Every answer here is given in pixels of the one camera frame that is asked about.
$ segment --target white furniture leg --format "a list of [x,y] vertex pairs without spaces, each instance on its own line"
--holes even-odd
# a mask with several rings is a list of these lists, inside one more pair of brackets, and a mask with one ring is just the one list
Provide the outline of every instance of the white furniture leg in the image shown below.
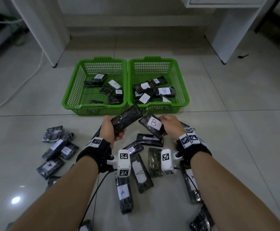
[[69,31],[57,0],[12,0],[53,67],[57,66]]
[[227,63],[258,12],[259,8],[216,9],[205,36],[223,64]]

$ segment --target white tile floor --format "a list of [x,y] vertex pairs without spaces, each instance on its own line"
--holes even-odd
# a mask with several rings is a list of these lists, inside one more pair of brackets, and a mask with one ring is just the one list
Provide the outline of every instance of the white tile floor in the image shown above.
[[[0,50],[0,102],[35,70],[40,53],[32,36],[22,47]],[[237,58],[244,53],[250,55]],[[222,65],[201,29],[133,29],[73,37],[56,69],[44,59],[36,76],[0,109],[0,230],[45,190],[46,181],[35,170],[51,145],[41,142],[45,129],[63,125],[76,134],[74,143],[84,146],[100,126],[102,117],[78,117],[61,106],[74,64],[94,56],[176,59],[190,97],[177,117],[195,127],[213,156],[280,218],[280,48],[248,33]],[[131,125],[115,149],[134,141],[139,132],[147,131]],[[147,149],[141,152],[146,166]],[[66,161],[57,175],[75,159]],[[138,193],[133,178],[130,181],[135,208],[122,215],[114,176],[105,179],[95,209],[86,216],[94,217],[96,230],[188,230],[199,207],[191,205],[180,173],[153,179],[155,186],[144,194]],[[12,205],[15,196],[21,200]]]

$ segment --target forearm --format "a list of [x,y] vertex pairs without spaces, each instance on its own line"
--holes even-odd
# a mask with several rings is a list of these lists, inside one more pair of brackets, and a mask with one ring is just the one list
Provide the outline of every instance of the forearm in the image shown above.
[[96,162],[88,156],[81,158],[16,220],[9,231],[76,230],[97,176]]
[[190,165],[220,231],[280,230],[280,221],[269,208],[210,155],[198,152]]

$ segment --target black cable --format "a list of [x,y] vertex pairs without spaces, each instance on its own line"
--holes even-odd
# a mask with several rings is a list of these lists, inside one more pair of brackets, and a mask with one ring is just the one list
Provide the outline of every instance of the black cable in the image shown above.
[[85,215],[86,215],[86,213],[88,212],[88,208],[90,207],[90,205],[91,205],[91,203],[92,203],[92,201],[93,201],[93,198],[94,198],[95,194],[97,193],[97,190],[98,190],[99,187],[101,186],[101,184],[102,184],[102,182],[104,181],[104,179],[106,178],[106,176],[107,176],[109,173],[111,173],[111,172],[113,172],[113,171],[109,171],[109,172],[104,176],[104,178],[102,179],[102,181],[100,182],[100,184],[97,186],[97,189],[95,190],[95,192],[94,192],[94,194],[93,194],[93,196],[92,196],[90,202],[88,203],[88,207],[87,207],[86,210],[85,210],[85,213],[84,213],[84,215],[83,215],[83,218],[81,219],[81,222],[80,222],[80,225],[79,225],[77,231],[79,231],[80,228],[81,228],[81,225],[82,225],[82,223],[83,223],[83,221],[84,221]]
[[195,184],[193,183],[193,181],[191,180],[191,178],[189,177],[189,175],[186,173],[186,171],[182,170],[181,168],[174,167],[174,169],[179,169],[180,171],[182,171],[184,174],[187,175],[187,177],[189,178],[189,180],[192,182],[192,185],[195,187],[195,189],[196,189],[196,191],[197,191],[197,193],[198,193],[198,195],[199,195],[199,197],[200,197],[200,199],[201,199],[201,202],[203,203],[204,212],[205,212],[205,214],[206,214],[206,216],[207,216],[207,219],[209,219],[209,216],[208,216],[208,214],[207,214],[207,212],[206,212],[207,206],[205,205],[205,203],[204,203],[204,201],[203,201],[203,199],[202,199],[202,197],[201,197],[201,195],[200,195],[200,193],[199,193],[197,187],[195,186]]

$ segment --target human hand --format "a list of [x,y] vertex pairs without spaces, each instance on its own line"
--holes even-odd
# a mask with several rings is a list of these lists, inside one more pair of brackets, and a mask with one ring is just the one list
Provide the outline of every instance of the human hand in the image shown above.
[[177,141],[183,134],[186,134],[185,129],[181,126],[176,116],[163,115],[160,116],[159,119],[161,120],[167,134],[175,141]]
[[114,142],[123,139],[123,135],[125,134],[126,129],[124,129],[123,132],[119,133],[119,135],[115,136],[111,120],[111,116],[106,115],[104,117],[104,120],[101,124],[99,137],[109,142],[111,149],[113,149]]

